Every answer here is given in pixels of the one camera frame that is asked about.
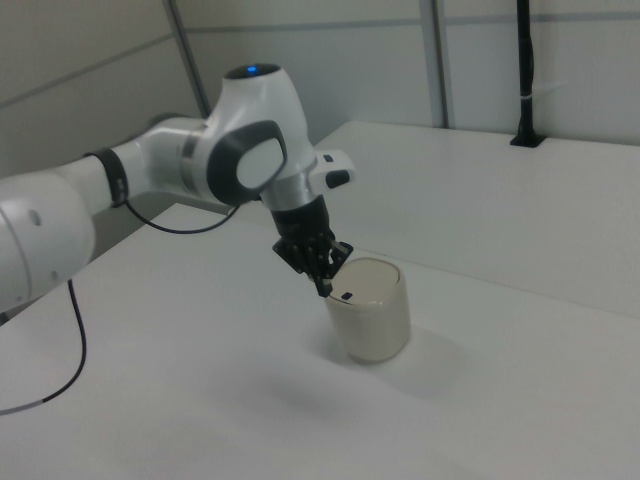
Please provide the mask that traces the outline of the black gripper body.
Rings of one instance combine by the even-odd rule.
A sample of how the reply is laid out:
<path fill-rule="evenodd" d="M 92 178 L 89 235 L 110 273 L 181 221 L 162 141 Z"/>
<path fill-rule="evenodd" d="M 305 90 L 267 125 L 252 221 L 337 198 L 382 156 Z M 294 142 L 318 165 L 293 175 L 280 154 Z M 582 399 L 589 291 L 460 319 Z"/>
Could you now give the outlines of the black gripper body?
<path fill-rule="evenodd" d="M 271 216 L 280 238 L 286 242 L 307 242 L 320 236 L 334 238 L 323 196 L 292 210 L 272 211 Z"/>

